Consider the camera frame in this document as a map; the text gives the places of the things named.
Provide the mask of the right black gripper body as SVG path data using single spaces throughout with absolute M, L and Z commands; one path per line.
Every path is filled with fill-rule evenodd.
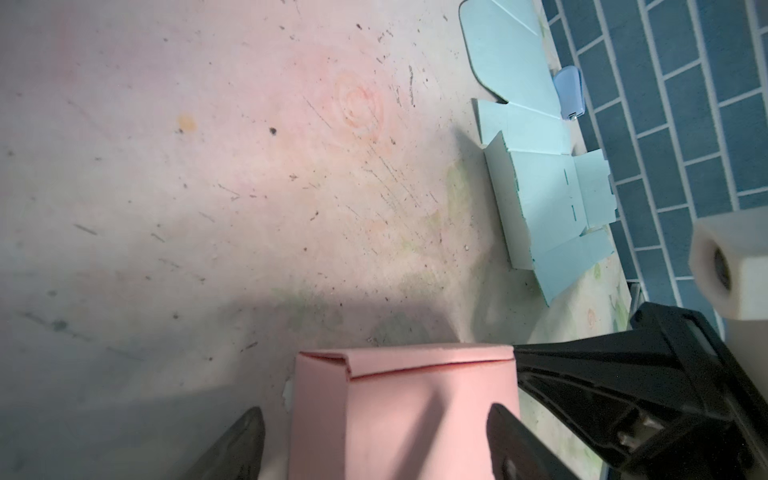
M 623 425 L 623 472 L 646 479 L 764 479 L 767 403 L 698 312 L 646 302 L 648 335 L 629 376 L 638 414 Z

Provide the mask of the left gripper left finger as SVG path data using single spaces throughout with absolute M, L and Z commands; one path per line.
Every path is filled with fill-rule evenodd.
M 262 410 L 252 407 L 180 479 L 256 480 L 261 470 L 265 436 Z

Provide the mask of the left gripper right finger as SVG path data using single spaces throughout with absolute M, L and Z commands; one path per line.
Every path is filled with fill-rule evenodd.
M 502 404 L 491 405 L 486 436 L 495 479 L 578 479 Z

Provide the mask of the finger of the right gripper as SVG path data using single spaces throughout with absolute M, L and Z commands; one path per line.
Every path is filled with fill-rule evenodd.
M 517 345 L 518 384 L 603 461 L 637 468 L 681 436 L 681 371 L 661 334 Z

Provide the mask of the pink paper box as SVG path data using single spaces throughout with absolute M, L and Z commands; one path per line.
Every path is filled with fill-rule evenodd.
M 510 346 L 424 344 L 296 357 L 291 479 L 491 479 L 491 407 L 519 412 Z

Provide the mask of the light blue flat paper box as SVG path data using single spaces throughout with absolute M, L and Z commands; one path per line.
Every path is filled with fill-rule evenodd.
M 532 271 L 551 303 L 614 251 L 609 163 L 601 150 L 574 154 L 557 91 L 580 89 L 581 75 L 550 73 L 530 1 L 465 1 L 459 17 L 473 74 L 501 99 L 477 101 L 476 113 L 511 265 Z

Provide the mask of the small blue clip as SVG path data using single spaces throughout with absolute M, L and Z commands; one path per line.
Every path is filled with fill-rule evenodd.
M 553 76 L 553 85 L 560 103 L 561 117 L 574 120 L 586 112 L 583 76 L 581 70 L 569 65 Z

